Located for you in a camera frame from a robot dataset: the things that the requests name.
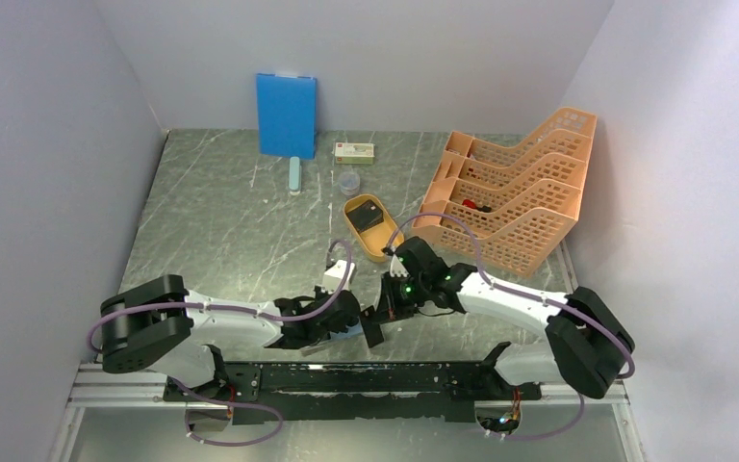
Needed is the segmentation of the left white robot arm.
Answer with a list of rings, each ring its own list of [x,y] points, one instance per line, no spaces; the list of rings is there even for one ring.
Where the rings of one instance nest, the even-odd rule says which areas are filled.
[[[106,299],[88,331],[103,370],[163,373],[213,400],[230,380],[225,362],[250,348],[298,350],[347,334],[361,305],[344,283],[261,303],[214,299],[167,274]]]

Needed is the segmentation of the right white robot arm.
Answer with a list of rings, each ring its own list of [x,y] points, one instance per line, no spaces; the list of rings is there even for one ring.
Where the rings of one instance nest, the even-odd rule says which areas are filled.
[[[496,346],[481,373],[483,391],[505,398],[528,383],[565,383],[584,397],[603,398],[629,367],[634,343],[599,295],[585,287],[543,292],[497,279],[475,265],[448,265],[421,238],[387,249],[377,303],[363,316],[369,345],[383,323],[414,317],[426,303],[452,314],[505,321],[537,336],[528,346]]]

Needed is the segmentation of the beige card holder wallet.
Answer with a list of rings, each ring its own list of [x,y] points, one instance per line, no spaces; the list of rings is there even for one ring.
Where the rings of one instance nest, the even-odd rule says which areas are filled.
[[[300,350],[300,354],[310,356],[315,353],[326,350],[329,347],[338,345],[340,342],[350,340],[363,335],[363,328],[360,323],[356,323],[353,326],[349,326],[345,332],[329,332],[328,337],[323,339],[314,345],[305,346]]]

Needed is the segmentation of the yellow oval tray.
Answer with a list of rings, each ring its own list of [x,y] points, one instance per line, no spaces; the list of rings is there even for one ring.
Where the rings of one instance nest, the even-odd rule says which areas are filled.
[[[346,213],[356,208],[365,200],[371,199],[378,204],[383,211],[384,221],[377,226],[363,232],[357,233],[346,218]],[[386,207],[381,203],[380,199],[372,194],[363,193],[349,198],[343,206],[343,215],[347,229],[357,239],[359,245],[364,251],[368,259],[375,263],[382,263],[386,260],[387,255],[383,253],[383,248],[389,246],[389,241],[394,231],[398,229],[397,223],[387,211]]]

